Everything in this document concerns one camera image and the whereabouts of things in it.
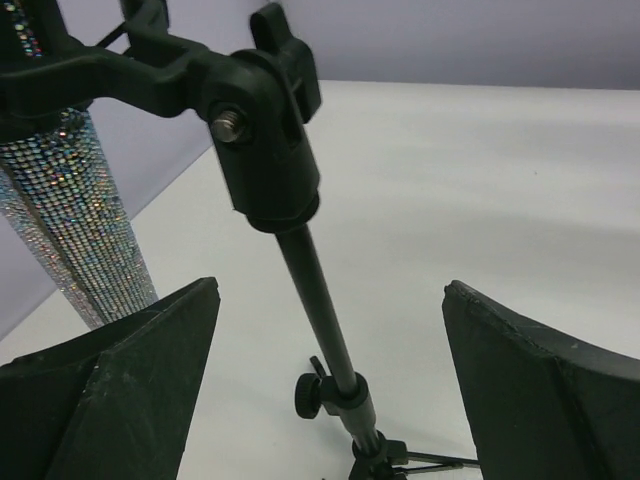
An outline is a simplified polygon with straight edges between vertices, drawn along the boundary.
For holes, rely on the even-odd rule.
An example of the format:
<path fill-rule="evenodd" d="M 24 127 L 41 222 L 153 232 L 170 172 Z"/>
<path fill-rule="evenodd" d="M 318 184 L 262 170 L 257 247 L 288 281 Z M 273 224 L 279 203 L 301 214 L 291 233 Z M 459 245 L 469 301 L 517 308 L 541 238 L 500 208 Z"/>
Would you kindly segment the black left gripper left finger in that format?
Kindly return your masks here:
<path fill-rule="evenodd" d="M 198 279 L 1 368 L 5 479 L 173 479 L 220 307 Z"/>

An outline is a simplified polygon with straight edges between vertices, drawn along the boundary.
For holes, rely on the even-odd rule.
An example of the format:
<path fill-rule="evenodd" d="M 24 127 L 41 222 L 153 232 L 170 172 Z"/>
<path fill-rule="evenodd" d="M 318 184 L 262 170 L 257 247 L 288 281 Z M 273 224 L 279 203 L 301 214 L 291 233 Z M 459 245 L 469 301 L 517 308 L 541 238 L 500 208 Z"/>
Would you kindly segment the black tripod shock-mount stand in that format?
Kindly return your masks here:
<path fill-rule="evenodd" d="M 31 54 L 13 12 L 1 17 L 1 124 L 16 140 L 53 126 L 68 108 L 113 98 L 163 118 L 193 110 L 209 128 L 234 208 L 276 237 L 321 355 L 295 389 L 297 414 L 340 418 L 353 440 L 354 479 L 475 468 L 478 461 L 411 452 L 376 428 L 366 380 L 356 373 L 308 224 L 319 207 L 319 171 L 305 125 L 321 104 L 313 54 L 282 7 L 250 17 L 251 49 L 229 55 L 174 36 L 163 1 L 124 1 L 122 22 L 99 43 L 72 37 L 54 1 L 20 1 Z"/>

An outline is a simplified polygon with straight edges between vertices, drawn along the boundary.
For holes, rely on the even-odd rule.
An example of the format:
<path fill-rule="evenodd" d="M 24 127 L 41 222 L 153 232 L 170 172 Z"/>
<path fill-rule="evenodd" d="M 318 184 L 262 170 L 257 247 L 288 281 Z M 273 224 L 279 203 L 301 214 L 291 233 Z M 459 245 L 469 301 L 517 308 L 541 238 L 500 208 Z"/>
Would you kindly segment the glitter rhinestone microphone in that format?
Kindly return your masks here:
<path fill-rule="evenodd" d="M 157 301 L 55 1 L 1 4 L 1 211 L 91 329 Z"/>

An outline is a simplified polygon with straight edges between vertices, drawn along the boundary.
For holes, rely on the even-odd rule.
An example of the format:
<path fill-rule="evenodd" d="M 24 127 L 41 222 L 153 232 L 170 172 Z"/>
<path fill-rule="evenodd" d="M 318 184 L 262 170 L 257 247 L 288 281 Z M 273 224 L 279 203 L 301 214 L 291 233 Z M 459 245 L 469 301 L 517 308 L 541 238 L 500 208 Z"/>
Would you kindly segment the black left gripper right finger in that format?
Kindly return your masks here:
<path fill-rule="evenodd" d="M 636 479 L 639 362 L 461 281 L 442 312 L 486 479 Z"/>

